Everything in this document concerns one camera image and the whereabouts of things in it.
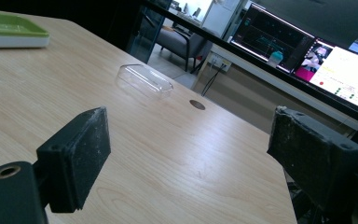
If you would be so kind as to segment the small teal-capped bottle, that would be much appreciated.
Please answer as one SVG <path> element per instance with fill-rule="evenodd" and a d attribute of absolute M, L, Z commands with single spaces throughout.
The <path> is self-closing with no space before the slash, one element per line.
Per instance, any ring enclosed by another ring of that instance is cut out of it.
<path fill-rule="evenodd" d="M 272 67 L 277 67 L 283 60 L 283 54 L 280 51 L 274 51 L 268 58 L 267 64 Z"/>

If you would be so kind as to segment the white wall socket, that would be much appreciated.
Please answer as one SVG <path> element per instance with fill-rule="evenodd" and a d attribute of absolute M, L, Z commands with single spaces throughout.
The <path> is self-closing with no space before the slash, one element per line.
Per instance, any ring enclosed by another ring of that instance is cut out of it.
<path fill-rule="evenodd" d="M 231 61 L 213 52 L 211 53 L 209 63 L 216 68 L 221 68 L 224 72 L 231 66 Z"/>

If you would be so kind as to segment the dark computer monitor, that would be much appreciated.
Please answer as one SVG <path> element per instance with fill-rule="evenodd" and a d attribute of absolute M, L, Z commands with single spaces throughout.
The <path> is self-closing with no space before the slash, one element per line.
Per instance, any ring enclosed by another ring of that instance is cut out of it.
<path fill-rule="evenodd" d="M 251 4 L 230 43 L 267 63 L 274 51 L 283 54 L 275 67 L 291 74 L 304 58 L 315 37 L 257 4 Z"/>

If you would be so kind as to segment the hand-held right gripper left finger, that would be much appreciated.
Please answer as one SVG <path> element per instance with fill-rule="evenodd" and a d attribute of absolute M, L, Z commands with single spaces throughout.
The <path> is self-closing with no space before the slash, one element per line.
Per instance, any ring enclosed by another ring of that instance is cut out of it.
<path fill-rule="evenodd" d="M 36 150 L 42 204 L 54 213 L 81 209 L 110 153 L 106 108 L 77 115 Z"/>

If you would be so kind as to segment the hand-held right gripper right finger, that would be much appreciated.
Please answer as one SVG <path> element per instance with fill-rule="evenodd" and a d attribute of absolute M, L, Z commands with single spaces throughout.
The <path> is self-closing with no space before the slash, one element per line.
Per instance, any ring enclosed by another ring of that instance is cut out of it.
<path fill-rule="evenodd" d="M 278 106 L 268 143 L 272 156 L 323 211 L 344 211 L 358 170 L 358 144 L 312 117 Z"/>

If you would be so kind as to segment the green and white tray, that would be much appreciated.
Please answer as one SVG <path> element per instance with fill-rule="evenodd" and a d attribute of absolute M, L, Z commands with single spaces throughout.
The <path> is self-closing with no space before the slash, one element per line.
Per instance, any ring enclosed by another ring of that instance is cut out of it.
<path fill-rule="evenodd" d="M 0 48 L 44 48 L 49 32 L 17 15 L 0 13 Z"/>

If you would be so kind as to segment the bright computer monitor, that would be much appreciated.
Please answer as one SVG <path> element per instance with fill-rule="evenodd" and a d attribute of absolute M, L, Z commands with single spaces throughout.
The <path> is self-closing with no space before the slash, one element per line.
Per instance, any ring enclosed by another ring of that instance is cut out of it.
<path fill-rule="evenodd" d="M 316 38 L 294 72 L 312 88 L 358 109 L 358 54 Z"/>

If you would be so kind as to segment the clear plastic container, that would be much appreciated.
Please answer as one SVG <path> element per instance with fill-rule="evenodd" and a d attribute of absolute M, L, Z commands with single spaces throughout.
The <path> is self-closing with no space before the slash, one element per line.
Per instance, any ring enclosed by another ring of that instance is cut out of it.
<path fill-rule="evenodd" d="M 117 84 L 123 88 L 129 87 L 131 90 L 137 90 L 156 100 L 169 97 L 173 90 L 170 81 L 152 68 L 137 63 L 120 66 L 117 72 Z"/>

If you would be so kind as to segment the white cabinet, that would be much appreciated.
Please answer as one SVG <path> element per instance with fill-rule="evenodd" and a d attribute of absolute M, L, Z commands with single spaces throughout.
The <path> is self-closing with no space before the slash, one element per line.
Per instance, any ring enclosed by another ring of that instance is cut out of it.
<path fill-rule="evenodd" d="M 243 8 L 245 2 L 246 0 L 212 0 L 201 27 L 223 38 L 235 14 Z"/>

